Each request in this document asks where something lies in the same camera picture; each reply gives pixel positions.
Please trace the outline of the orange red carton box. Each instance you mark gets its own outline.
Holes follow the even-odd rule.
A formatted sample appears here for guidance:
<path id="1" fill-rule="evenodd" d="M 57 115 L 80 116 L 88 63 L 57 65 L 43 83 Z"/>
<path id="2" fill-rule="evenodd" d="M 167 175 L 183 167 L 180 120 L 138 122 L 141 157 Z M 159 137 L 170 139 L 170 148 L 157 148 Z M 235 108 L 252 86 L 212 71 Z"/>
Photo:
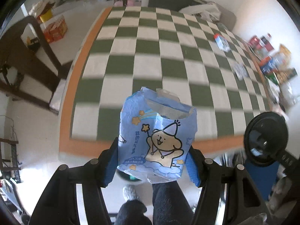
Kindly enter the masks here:
<path id="1" fill-rule="evenodd" d="M 64 15 L 61 15 L 55 22 L 49 24 L 43 31 L 44 37 L 48 43 L 56 42 L 61 40 L 68 27 L 65 21 Z"/>

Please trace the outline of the green white checkered tablecloth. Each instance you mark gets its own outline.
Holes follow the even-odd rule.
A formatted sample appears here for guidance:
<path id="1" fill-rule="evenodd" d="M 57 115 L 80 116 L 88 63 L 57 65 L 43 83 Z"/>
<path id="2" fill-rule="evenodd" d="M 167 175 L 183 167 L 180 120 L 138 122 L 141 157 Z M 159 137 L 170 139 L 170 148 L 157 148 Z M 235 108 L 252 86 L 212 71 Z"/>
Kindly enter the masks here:
<path id="1" fill-rule="evenodd" d="M 196 108 L 193 147 L 205 154 L 240 148 L 246 125 L 271 109 L 254 56 L 232 32 L 167 9 L 106 8 L 68 76 L 59 152 L 91 158 L 107 149 L 124 101 L 142 87 Z"/>

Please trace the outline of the blue bear tissue packet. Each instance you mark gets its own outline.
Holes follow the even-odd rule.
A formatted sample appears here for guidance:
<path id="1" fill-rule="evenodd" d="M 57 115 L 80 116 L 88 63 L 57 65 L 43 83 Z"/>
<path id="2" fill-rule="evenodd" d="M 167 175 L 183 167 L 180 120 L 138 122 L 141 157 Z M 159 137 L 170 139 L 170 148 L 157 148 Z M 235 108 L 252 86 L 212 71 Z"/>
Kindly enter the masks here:
<path id="1" fill-rule="evenodd" d="M 142 87 L 122 107 L 117 168 L 151 184 L 182 175 L 197 132 L 197 110 L 168 91 Z"/>

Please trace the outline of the dark wooden chair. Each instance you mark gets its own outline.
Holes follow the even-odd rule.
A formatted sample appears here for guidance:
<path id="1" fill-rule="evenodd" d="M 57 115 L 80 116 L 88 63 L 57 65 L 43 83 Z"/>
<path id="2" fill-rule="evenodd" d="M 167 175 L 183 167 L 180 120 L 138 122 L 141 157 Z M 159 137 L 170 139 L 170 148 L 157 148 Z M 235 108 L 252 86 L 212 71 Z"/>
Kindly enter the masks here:
<path id="1" fill-rule="evenodd" d="M 33 26 L 40 45 L 57 69 L 57 74 L 38 59 L 33 51 L 22 41 L 21 35 L 29 24 Z M 1 37 L 1 73 L 4 78 L 4 81 L 1 81 L 1 92 L 17 99 L 25 100 L 28 103 L 58 114 L 62 102 L 62 87 L 65 85 L 71 65 L 71 61 L 65 64 L 59 62 L 45 39 L 40 25 L 32 16 L 27 16 L 16 22 Z M 7 79 L 6 68 L 15 68 L 20 74 L 30 76 L 44 85 L 51 91 L 50 101 L 46 102 L 10 84 Z"/>

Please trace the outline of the blue seat cushion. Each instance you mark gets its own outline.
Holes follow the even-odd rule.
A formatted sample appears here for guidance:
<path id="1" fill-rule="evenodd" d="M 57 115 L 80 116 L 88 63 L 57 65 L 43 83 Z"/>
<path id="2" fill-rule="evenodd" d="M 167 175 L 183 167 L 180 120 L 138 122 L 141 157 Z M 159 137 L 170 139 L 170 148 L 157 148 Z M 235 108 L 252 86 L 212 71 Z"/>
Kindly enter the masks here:
<path id="1" fill-rule="evenodd" d="M 262 198 L 267 201 L 273 184 L 276 182 L 279 163 L 275 162 L 268 167 L 257 167 L 249 160 L 244 164 Z"/>

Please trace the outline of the left grey fluffy slipper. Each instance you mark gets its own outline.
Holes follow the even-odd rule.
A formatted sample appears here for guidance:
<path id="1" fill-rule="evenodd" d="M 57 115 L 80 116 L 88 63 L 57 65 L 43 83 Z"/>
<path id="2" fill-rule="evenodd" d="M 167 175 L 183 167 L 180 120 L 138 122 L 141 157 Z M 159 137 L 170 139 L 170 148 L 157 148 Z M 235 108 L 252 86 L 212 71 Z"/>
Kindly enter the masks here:
<path id="1" fill-rule="evenodd" d="M 126 202 L 140 200 L 140 197 L 134 185 L 125 185 L 123 187 L 123 197 Z"/>

